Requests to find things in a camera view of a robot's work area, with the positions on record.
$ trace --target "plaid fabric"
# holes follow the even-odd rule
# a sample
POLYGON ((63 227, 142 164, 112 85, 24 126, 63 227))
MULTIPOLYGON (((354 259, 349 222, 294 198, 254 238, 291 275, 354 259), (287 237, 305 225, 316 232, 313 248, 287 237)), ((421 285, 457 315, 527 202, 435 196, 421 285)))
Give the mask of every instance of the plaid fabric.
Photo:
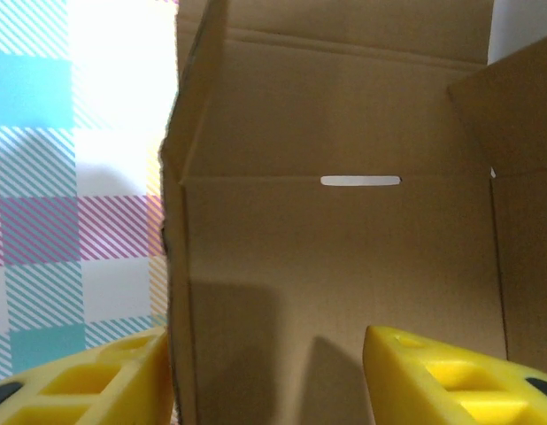
POLYGON ((0 0, 0 380, 165 320, 176 7, 0 0))

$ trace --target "yellow foam piece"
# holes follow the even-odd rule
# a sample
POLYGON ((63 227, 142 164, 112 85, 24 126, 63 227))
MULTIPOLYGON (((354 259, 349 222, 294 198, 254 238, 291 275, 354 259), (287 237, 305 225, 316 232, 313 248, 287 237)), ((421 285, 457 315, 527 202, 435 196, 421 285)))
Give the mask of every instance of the yellow foam piece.
POLYGON ((163 327, 15 375, 0 425, 169 425, 173 386, 163 327))
POLYGON ((378 425, 547 425, 547 374, 398 329, 370 327, 364 369, 378 425))

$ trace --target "cardboard box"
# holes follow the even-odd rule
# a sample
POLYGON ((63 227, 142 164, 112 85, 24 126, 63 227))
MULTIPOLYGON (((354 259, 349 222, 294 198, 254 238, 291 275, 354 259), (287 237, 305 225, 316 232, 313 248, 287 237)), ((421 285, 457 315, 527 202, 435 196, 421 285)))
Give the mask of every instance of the cardboard box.
POLYGON ((203 10, 161 153, 184 423, 370 423, 371 324, 547 371, 547 39, 482 70, 490 0, 203 10))

